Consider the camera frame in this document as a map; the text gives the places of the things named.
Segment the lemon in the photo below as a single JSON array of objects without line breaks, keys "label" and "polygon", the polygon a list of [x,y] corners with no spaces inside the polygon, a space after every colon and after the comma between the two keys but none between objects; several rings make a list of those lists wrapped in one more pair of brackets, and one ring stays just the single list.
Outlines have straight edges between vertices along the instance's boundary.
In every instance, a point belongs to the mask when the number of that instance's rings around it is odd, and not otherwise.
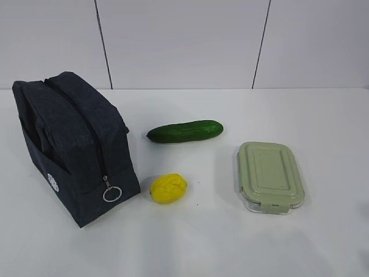
[{"label": "lemon", "polygon": [[169,204],[185,195],[187,182],[179,174],[164,175],[151,185],[150,194],[155,202]]}]

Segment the glass food container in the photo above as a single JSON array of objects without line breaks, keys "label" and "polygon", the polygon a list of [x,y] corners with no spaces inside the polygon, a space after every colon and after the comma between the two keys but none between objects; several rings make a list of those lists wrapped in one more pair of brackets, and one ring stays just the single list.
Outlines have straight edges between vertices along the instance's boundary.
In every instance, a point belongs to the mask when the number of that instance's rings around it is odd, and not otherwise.
[{"label": "glass food container", "polygon": [[238,152],[240,193],[253,212],[289,214],[305,197],[292,151],[276,143],[244,143]]}]

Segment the zipper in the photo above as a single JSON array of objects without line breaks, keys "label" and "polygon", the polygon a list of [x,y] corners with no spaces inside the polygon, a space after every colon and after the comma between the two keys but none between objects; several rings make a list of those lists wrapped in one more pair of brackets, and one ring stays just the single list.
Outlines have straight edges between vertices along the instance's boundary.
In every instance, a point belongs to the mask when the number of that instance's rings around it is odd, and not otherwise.
[{"label": "zipper", "polygon": [[54,83],[53,81],[51,81],[49,79],[45,79],[44,83],[45,83],[45,85],[50,87],[52,90],[54,90],[57,94],[59,94],[61,97],[63,97],[65,100],[67,100],[70,103],[70,105],[76,110],[76,112],[81,116],[83,121],[85,122],[85,125],[86,125],[87,129],[90,132],[91,139],[92,139],[92,141],[95,145],[97,163],[99,164],[99,167],[100,167],[101,176],[102,176],[103,181],[105,182],[107,188],[110,188],[110,183],[109,183],[109,180],[108,180],[108,174],[107,174],[106,165],[105,165],[105,161],[104,161],[103,147],[101,146],[99,137],[98,137],[96,131],[94,130],[94,128],[92,127],[91,123],[88,121],[87,117],[84,115],[84,113],[78,107],[78,105],[76,103],[74,103],[73,100],[56,85],[56,83]]}]

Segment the dark gray lunch bag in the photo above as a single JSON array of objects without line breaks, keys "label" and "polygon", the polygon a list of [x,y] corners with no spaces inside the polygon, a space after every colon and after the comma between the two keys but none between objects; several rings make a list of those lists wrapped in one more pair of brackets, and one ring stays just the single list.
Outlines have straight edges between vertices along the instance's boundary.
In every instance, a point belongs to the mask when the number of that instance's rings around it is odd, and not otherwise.
[{"label": "dark gray lunch bag", "polygon": [[118,110],[72,72],[13,85],[35,166],[80,227],[140,193]]}]

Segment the green cucumber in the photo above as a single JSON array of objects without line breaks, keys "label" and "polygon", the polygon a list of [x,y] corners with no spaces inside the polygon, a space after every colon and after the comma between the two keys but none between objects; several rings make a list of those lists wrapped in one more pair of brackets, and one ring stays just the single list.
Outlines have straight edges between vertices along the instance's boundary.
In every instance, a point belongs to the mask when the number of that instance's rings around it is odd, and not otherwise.
[{"label": "green cucumber", "polygon": [[219,122],[200,120],[161,126],[151,130],[147,137],[155,143],[185,143],[211,139],[222,132],[223,126]]}]

